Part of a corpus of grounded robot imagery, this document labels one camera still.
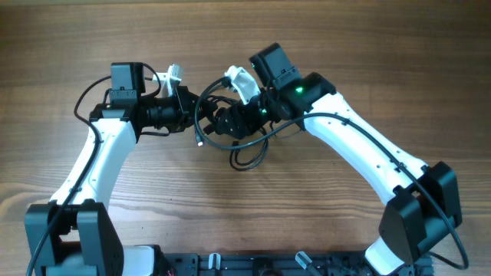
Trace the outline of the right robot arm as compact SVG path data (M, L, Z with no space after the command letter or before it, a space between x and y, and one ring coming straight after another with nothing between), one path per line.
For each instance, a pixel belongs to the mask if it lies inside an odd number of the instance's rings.
M365 260L380 275L399 271L447 236L455 236L462 210L455 172L427 165L403 151L351 109L320 74L301 75L279 44L250 58L252 69L231 66L222 83L240 100L218 111L217 134L251 136L268 122L295 123L329 145L367 180L384 204L378 239Z

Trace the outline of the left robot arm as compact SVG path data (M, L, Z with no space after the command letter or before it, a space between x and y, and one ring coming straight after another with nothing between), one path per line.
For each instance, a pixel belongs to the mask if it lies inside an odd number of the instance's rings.
M211 115L215 103L181 85L178 66L153 73L148 94L142 62L116 62L104 99L81 122L87 140L70 174L45 204L25 215L28 275L174 275L157 245L124 246L108 215L117 177L141 136L169 136Z

